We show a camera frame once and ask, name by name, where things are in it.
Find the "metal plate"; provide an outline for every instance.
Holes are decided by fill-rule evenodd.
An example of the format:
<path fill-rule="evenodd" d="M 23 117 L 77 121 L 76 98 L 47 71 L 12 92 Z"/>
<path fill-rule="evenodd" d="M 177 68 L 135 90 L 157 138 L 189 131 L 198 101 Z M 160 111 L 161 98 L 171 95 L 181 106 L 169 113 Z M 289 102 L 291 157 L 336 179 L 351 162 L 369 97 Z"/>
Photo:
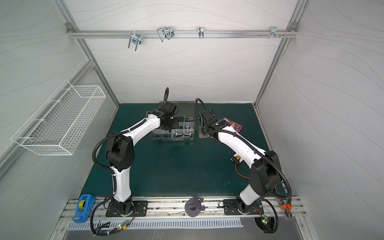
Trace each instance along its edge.
<path fill-rule="evenodd" d="M 133 207 L 136 208 L 136 217 L 145 217 L 147 214 L 148 201 L 132 201 Z M 135 213 L 128 214 L 126 217 L 133 217 Z M 108 204 L 106 217 L 121 217 L 112 207 L 111 202 Z"/>
<path fill-rule="evenodd" d="M 255 209 L 252 209 L 248 214 L 242 214 L 236 206 L 236 199 L 224 199 L 224 214 L 225 215 L 260 215 L 257 211 L 259 210 L 262 214 L 264 213 L 263 205 L 255 203 L 253 205 Z"/>

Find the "black mounting plate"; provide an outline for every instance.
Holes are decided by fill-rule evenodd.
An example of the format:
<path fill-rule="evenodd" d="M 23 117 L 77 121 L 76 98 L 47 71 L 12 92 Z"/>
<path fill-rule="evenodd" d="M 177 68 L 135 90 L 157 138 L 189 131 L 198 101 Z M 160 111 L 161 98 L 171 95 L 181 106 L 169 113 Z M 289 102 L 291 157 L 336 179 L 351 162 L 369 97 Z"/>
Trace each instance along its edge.
<path fill-rule="evenodd" d="M 256 211 L 253 208 L 248 214 L 242 214 L 236 206 L 236 199 L 224 199 L 223 204 L 224 204 L 224 214 L 225 215 L 259 215 L 260 214 L 258 211 Z M 264 213 L 263 205 L 261 203 L 258 203 L 256 201 L 253 204 L 253 207 L 255 207 L 257 210 L 259 210 L 262 214 Z"/>
<path fill-rule="evenodd" d="M 133 207 L 136 208 L 136 217 L 145 217 L 147 214 L 147 207 L 148 207 L 148 201 L 132 201 Z M 135 212 L 131 212 L 128 214 L 128 216 L 123 217 L 133 217 Z M 122 217 L 120 214 L 117 213 L 117 210 L 114 206 L 112 206 L 112 203 L 109 202 L 107 212 L 105 213 L 106 217 Z"/>

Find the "aluminum rail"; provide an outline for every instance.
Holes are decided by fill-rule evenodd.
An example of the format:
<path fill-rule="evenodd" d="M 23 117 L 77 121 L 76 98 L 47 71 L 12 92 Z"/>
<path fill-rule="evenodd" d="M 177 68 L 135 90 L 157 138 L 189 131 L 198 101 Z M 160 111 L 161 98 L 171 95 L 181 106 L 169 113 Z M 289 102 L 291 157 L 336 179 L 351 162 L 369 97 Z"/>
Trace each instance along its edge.
<path fill-rule="evenodd" d="M 172 38 L 199 38 L 198 30 L 174 30 Z M 130 38 L 134 31 L 73 31 L 68 32 L 72 39 Z M 135 31 L 143 39 L 159 38 L 157 31 Z M 269 38 L 270 30 L 204 30 L 204 38 Z M 274 38 L 295 38 L 298 32 L 276 30 Z"/>

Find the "colorful plastic wrapper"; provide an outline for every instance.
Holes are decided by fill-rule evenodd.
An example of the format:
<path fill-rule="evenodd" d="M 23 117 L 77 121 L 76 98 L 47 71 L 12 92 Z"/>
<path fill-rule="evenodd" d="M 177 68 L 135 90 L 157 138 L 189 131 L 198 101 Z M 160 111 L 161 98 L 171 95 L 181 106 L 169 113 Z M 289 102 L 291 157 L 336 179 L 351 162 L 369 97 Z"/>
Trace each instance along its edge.
<path fill-rule="evenodd" d="M 234 121 L 229 120 L 228 118 L 224 118 L 224 120 L 226 120 L 235 129 L 236 132 L 240 132 L 240 130 L 243 128 L 243 126 L 238 123 L 235 123 Z"/>

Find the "green work mat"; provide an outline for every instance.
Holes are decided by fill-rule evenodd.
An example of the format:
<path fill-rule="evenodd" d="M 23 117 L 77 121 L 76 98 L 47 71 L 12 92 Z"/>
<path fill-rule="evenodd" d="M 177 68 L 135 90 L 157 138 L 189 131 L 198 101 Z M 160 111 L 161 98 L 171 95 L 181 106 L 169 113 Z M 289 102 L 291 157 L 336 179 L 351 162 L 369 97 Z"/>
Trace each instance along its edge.
<path fill-rule="evenodd" d="M 240 134 L 257 147 L 268 151 L 251 104 L 206 105 L 218 119 L 226 117 L 242 125 Z M 129 128 L 143 119 L 146 111 L 157 106 L 158 104 L 121 104 L 108 134 Z M 195 124 L 200 124 L 197 116 Z M 105 145 L 101 147 L 97 160 L 107 165 Z M 193 142 L 153 141 L 148 134 L 135 145 L 134 151 L 135 161 L 130 171 L 133 196 L 234 196 L 248 184 L 247 179 L 235 172 L 234 163 L 230 160 L 234 155 L 232 149 L 211 138 L 198 138 L 197 130 Z M 250 169 L 244 162 L 237 170 L 243 176 L 250 174 Z M 110 196 L 111 173 L 94 165 L 81 194 Z"/>

